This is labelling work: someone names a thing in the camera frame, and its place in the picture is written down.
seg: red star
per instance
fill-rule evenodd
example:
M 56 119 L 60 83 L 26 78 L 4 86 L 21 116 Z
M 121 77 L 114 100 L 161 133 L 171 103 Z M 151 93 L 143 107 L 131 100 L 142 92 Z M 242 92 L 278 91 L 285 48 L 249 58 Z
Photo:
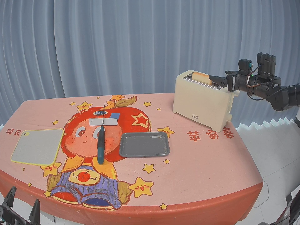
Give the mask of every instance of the red star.
M 143 114 L 139 114 L 137 116 L 131 115 L 135 121 L 133 122 L 133 126 L 142 126 L 142 127 L 148 127 L 148 118 L 146 118 Z
M 148 119 L 146 118 L 143 118 L 143 117 L 137 117 L 137 123 L 140 123 L 140 124 L 144 124 L 144 125 L 147 125 Z

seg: blue sticker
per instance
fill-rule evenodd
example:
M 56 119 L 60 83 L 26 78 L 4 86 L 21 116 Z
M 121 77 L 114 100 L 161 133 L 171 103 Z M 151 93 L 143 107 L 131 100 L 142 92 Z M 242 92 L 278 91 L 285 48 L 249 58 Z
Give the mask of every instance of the blue sticker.
M 119 117 L 120 117 L 120 114 L 119 114 L 119 113 L 112 113 L 112 114 L 110 115 L 110 118 L 116 118 L 116 119 L 119 119 Z
M 93 113 L 94 115 L 103 115 L 103 111 L 96 111 Z

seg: white floor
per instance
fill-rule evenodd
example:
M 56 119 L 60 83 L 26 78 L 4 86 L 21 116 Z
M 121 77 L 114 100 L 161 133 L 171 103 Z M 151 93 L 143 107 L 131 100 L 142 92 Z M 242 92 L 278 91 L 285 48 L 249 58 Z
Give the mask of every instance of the white floor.
M 242 137 L 263 179 L 263 189 L 249 215 L 237 225 L 257 225 L 277 220 L 286 207 L 285 197 L 300 184 L 300 129 L 293 120 L 274 120 L 259 126 L 252 123 L 241 125 L 238 133 Z M 31 206 L 15 199 L 14 210 L 28 218 Z M 41 215 L 42 225 L 54 225 Z M 56 218 L 58 225 L 75 225 Z

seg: cartoon eye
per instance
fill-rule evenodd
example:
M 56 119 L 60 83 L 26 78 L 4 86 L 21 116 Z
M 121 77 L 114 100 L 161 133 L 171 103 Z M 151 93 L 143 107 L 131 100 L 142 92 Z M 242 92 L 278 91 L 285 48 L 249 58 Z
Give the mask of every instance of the cartoon eye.
M 82 136 L 84 134 L 84 132 L 85 132 L 85 127 L 82 126 L 82 127 L 80 127 L 80 128 L 77 129 L 77 131 L 75 133 L 75 136 L 76 137 L 80 137 L 80 136 Z
M 98 134 L 100 132 L 100 129 L 101 129 L 101 127 L 97 127 L 95 129 L 95 131 L 93 132 L 93 138 L 98 139 Z

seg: blue curtain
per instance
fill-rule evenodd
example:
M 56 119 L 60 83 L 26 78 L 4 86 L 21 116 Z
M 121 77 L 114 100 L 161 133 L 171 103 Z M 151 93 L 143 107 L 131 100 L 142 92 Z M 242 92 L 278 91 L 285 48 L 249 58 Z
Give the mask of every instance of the blue curtain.
M 0 124 L 25 100 L 174 92 L 193 69 L 216 76 L 274 54 L 300 82 L 299 0 L 0 0 Z M 232 121 L 293 118 L 241 92 Z

